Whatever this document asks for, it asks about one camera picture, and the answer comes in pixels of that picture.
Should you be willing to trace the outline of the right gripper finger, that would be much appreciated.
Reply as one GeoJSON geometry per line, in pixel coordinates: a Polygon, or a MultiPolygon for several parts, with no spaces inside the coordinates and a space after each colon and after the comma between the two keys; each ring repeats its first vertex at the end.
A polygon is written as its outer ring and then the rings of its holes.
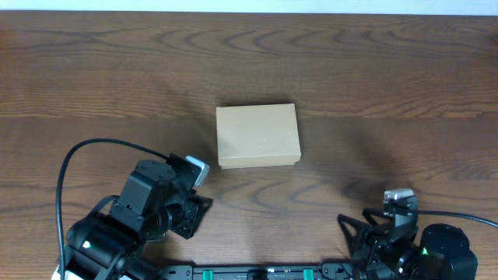
{"type": "Polygon", "coordinates": [[[368,225],[358,219],[339,214],[337,222],[345,237],[350,253],[360,252],[363,248],[365,232],[368,225]]]}
{"type": "Polygon", "coordinates": [[[372,227],[383,227],[388,228],[393,226],[393,218],[389,216],[389,214],[385,214],[382,210],[374,209],[374,208],[365,208],[362,212],[363,217],[368,222],[368,224],[372,227]],[[381,218],[385,220],[383,223],[379,223],[376,218],[381,218]]]}

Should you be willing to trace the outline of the cardboard box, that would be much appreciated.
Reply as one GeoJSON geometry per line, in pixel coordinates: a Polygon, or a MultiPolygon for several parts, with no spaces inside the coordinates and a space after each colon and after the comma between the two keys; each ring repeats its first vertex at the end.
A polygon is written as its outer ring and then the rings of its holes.
{"type": "Polygon", "coordinates": [[[223,169],[288,166],[301,158],[293,103],[216,108],[223,169]]]}

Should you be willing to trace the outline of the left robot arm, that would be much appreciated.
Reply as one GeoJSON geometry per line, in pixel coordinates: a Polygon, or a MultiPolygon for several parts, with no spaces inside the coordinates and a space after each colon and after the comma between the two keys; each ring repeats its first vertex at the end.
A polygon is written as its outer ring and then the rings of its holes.
{"type": "Polygon", "coordinates": [[[209,170],[192,156],[139,161],[119,195],[103,198],[70,228],[54,278],[159,279],[161,270],[143,259],[144,248],[169,231],[194,236],[212,205],[195,190],[209,170]]]}

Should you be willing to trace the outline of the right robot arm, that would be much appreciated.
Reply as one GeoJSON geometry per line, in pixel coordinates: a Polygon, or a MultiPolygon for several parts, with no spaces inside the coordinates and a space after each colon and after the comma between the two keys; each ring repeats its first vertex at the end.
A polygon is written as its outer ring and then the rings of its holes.
{"type": "Polygon", "coordinates": [[[415,238],[418,198],[384,196],[384,209],[365,208],[362,222],[338,216],[349,253],[356,265],[354,279],[474,279],[478,260],[463,230],[448,224],[427,226],[415,238]]]}

